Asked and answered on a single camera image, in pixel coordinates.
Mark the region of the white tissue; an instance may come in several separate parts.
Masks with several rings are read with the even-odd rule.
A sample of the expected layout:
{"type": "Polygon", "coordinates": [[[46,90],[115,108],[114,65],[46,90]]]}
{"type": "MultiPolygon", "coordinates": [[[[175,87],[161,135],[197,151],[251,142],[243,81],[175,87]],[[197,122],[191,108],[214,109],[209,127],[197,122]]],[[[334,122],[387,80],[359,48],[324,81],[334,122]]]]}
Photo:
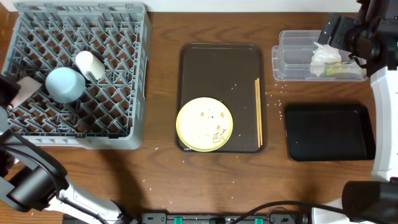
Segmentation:
{"type": "Polygon", "coordinates": [[[310,72],[316,76],[320,76],[324,71],[326,64],[341,62],[339,50],[329,45],[322,45],[314,42],[317,49],[313,51],[310,62],[310,72]]]}

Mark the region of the green snack wrapper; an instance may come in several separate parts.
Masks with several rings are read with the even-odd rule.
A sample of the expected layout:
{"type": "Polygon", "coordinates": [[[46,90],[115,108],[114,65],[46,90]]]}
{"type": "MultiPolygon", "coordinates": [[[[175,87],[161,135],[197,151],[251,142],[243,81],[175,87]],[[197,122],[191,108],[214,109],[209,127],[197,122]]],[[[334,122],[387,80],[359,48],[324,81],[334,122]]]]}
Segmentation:
{"type": "Polygon", "coordinates": [[[343,73],[363,75],[365,73],[365,70],[355,62],[335,62],[327,63],[325,65],[326,76],[339,75],[343,73]]]}

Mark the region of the light blue bowl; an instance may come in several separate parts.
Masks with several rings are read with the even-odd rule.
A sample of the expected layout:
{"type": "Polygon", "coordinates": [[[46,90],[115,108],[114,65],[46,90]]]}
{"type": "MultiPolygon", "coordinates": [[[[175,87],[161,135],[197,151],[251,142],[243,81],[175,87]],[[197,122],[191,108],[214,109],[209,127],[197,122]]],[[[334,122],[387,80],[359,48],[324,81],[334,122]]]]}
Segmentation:
{"type": "Polygon", "coordinates": [[[52,70],[46,77],[45,87],[49,96],[58,103],[77,100],[85,89],[85,78],[68,67],[52,70]]]}

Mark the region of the cream plastic cup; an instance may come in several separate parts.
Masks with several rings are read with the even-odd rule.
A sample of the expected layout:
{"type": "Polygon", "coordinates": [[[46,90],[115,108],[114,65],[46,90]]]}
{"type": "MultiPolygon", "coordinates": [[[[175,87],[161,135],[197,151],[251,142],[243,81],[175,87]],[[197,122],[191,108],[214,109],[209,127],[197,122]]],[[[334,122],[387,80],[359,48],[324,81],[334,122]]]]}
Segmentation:
{"type": "Polygon", "coordinates": [[[104,64],[89,51],[78,53],[75,57],[75,63],[86,79],[89,79],[88,74],[95,80],[99,80],[105,74],[104,64]]]}

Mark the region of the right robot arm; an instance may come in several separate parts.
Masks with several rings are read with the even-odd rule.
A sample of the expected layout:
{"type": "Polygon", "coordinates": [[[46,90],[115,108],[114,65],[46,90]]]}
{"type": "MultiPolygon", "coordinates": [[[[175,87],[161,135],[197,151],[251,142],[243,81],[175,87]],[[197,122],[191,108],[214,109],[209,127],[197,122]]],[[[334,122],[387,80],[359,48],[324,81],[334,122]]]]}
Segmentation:
{"type": "Polygon", "coordinates": [[[349,181],[340,199],[312,208],[312,223],[397,223],[397,1],[358,0],[356,18],[332,14],[321,44],[366,60],[376,105],[372,181],[349,181]]]}

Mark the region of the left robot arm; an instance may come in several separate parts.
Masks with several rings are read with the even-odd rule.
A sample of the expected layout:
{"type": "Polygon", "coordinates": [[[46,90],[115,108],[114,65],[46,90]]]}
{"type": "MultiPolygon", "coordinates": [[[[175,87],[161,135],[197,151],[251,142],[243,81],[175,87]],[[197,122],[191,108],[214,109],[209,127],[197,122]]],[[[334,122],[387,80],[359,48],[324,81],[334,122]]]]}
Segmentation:
{"type": "Polygon", "coordinates": [[[74,186],[59,161],[10,127],[11,102],[20,90],[1,77],[1,201],[20,212],[62,212],[85,223],[141,223],[114,201],[74,186]]]}

